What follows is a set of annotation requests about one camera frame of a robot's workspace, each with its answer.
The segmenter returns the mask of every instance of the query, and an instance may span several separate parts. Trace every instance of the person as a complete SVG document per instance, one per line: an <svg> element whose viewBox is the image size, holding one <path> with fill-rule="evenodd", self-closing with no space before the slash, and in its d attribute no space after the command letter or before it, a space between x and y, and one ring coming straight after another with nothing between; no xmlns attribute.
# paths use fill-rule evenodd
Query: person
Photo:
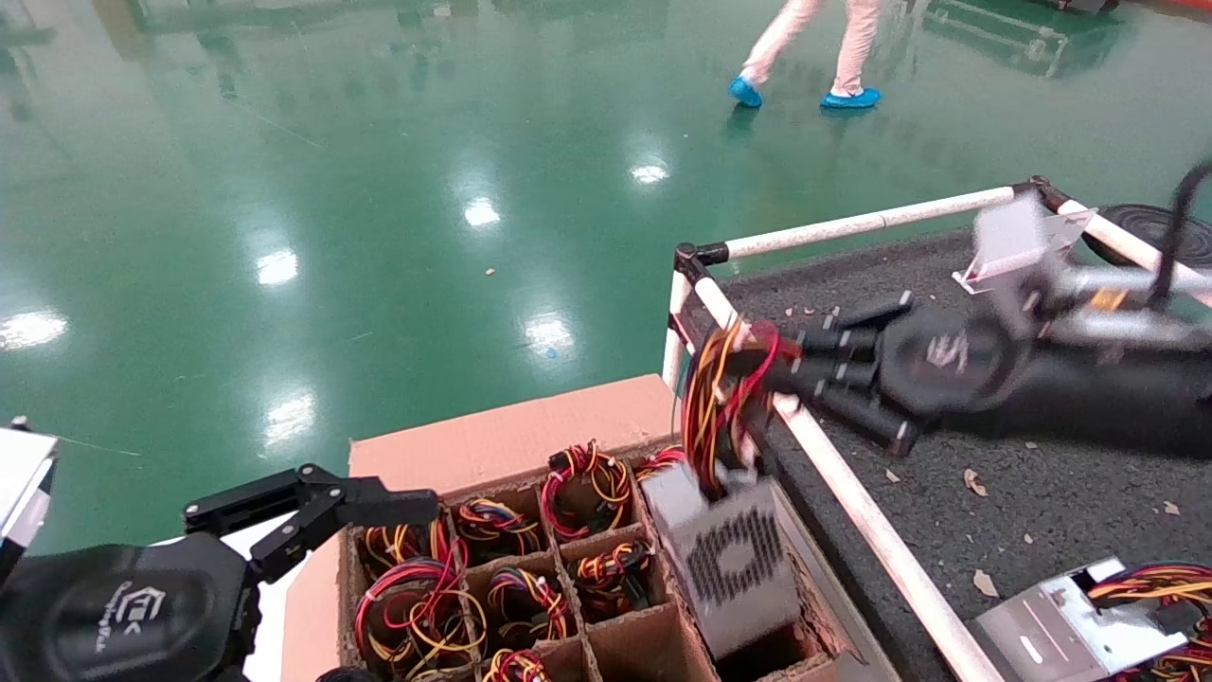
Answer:
<svg viewBox="0 0 1212 682"><path fill-rule="evenodd" d="M778 53L804 29L824 0L787 0L787 5L754 45L749 58L728 93L745 107L761 107L758 87L770 78ZM863 87L863 62L871 52L880 19L880 0L846 0L846 36L837 55L837 74L821 105L833 109L864 109L880 101L880 91Z"/></svg>

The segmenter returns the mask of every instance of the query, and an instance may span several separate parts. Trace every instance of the leg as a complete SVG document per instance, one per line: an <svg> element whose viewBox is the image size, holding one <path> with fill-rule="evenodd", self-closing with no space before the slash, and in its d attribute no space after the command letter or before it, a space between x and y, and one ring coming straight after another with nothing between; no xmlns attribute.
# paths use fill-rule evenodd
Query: leg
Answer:
<svg viewBox="0 0 1212 682"><path fill-rule="evenodd" d="M822 0L787 0L774 21L761 34L749 58L745 59L741 78L753 85L761 85L770 78L774 59L804 29L812 15L817 13Z"/></svg>
<svg viewBox="0 0 1212 682"><path fill-rule="evenodd" d="M880 22L880 0L846 0L846 36L837 53L837 78L833 93L836 96L863 92L863 62L875 42L875 29Z"/></svg>

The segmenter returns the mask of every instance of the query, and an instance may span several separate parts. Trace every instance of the cardboard box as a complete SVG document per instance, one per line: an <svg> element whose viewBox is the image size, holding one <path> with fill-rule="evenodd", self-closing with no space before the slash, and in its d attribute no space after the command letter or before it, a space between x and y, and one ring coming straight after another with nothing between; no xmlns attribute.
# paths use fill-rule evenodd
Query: cardboard box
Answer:
<svg viewBox="0 0 1212 682"><path fill-rule="evenodd" d="M570 445L595 439L602 451L635 463L675 442L674 406L674 396L658 377L630 379L355 442L350 474L378 476L389 489L433 488L451 504L504 493L515 504L528 506L526 498L537 497L548 472L548 457ZM482 597L479 592L486 591L493 571L519 566L558 580L577 606L576 590L564 569L568 561L631 539L658 546L639 487L634 481L631 486L630 523L624 528L561 545L544 525L543 551L473 567L464 589ZM748 655L713 665L661 555L648 577L651 608L602 623L587 621L577 608L576 634L542 641L534 651L558 681L835 680L834 661L856 658L850 655L857 651L854 627L841 626L836 618L831 603L841 594L837 586L831 585L828 594L818 590L802 557L793 556L793 562L801 619L751 647ZM309 682L339 665L359 663L350 624L366 588L354 533L333 538L313 555L287 594L284 681ZM844 621L853 623L854 615L848 611ZM478 669L468 670L464 677L479 680Z"/></svg>

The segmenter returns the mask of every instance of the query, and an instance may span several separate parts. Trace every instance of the green epoxy floor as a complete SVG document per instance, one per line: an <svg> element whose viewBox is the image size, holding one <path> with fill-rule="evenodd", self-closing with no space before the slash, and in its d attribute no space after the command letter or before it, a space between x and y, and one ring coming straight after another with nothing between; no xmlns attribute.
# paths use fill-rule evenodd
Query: green epoxy floor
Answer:
<svg viewBox="0 0 1212 682"><path fill-rule="evenodd" d="M658 372L678 241L1033 173L1164 202L1212 153L1212 27L1164 6L888 0L886 99L829 119L834 1L736 113L778 4L0 0L0 412L73 440L39 549Z"/></svg>

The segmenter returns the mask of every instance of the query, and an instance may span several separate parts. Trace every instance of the wire bundle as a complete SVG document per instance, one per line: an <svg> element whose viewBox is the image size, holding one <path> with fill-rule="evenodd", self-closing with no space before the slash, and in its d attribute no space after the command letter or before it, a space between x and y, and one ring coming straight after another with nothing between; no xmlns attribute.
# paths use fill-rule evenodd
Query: wire bundle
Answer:
<svg viewBox="0 0 1212 682"><path fill-rule="evenodd" d="M681 446L670 446L636 465L633 471L635 471L635 480L644 482L684 462L686 462L686 451Z"/></svg>
<svg viewBox="0 0 1212 682"><path fill-rule="evenodd" d="M528 571L507 567L492 574L488 604L505 621L499 631L505 641L524 636L528 646L536 638L562 640L568 636L568 601L559 585Z"/></svg>
<svg viewBox="0 0 1212 682"><path fill-rule="evenodd" d="M568 564L585 617L599 623L644 608L646 597L636 578L648 571L652 551L641 541L623 543L608 552Z"/></svg>
<svg viewBox="0 0 1212 682"><path fill-rule="evenodd" d="M359 538L359 550L372 580L406 560L424 555L417 529L408 526L367 528Z"/></svg>
<svg viewBox="0 0 1212 682"><path fill-rule="evenodd" d="M511 535L518 556L537 552L539 543L538 522L526 517L496 500L480 498L459 505L454 514L454 529L475 546L490 550L502 546L502 540Z"/></svg>
<svg viewBox="0 0 1212 682"><path fill-rule="evenodd" d="M492 655L484 682L551 682L534 652L501 649Z"/></svg>
<svg viewBox="0 0 1212 682"><path fill-rule="evenodd" d="M601 531L611 531L623 525L631 499L631 487L627 470L614 458L598 449L598 442L572 446L548 463L551 474L543 482L539 512L551 525L560 541L568 543L589 535L589 525L581 523L567 510L560 509L560 489L573 478L588 475L598 497L601 498L600 514L610 516L610 523Z"/></svg>
<svg viewBox="0 0 1212 682"><path fill-rule="evenodd" d="M359 554L371 580L413 557L444 558L450 551L446 525L439 517L422 534L413 526L367 528L359 539Z"/></svg>
<svg viewBox="0 0 1212 682"><path fill-rule="evenodd" d="M731 453L741 452L743 424L738 419L751 405L770 412L770 396L758 391L776 359L796 359L797 345L783 339L772 323L754 323L754 338L748 338L738 320L728 328L713 331L699 353L691 359L682 388L682 441L686 459L698 476L703 492L711 498L724 493L716 474L721 441ZM725 385L730 357L742 351L760 351L764 359L756 371L739 383ZM739 462L727 463L731 468Z"/></svg>
<svg viewBox="0 0 1212 682"><path fill-rule="evenodd" d="M407 532L378 533L393 540L390 558L402 556ZM367 664L381 661L391 677L421 681L459 667L473 660L484 643L487 619L484 607L459 590L467 548L462 540L448 543L445 526L429 526L433 557L408 556L388 568L362 596L354 618L358 651ZM481 627L470 638L463 620L465 601Z"/></svg>
<svg viewBox="0 0 1212 682"><path fill-rule="evenodd" d="M1094 585L1087 592L1098 608L1113 608L1139 600L1157 600L1161 608L1187 602L1197 607L1202 618L1183 647L1168 652L1149 665L1126 670L1115 682L1205 682L1212 680L1212 569L1189 563L1159 563L1125 571Z"/></svg>

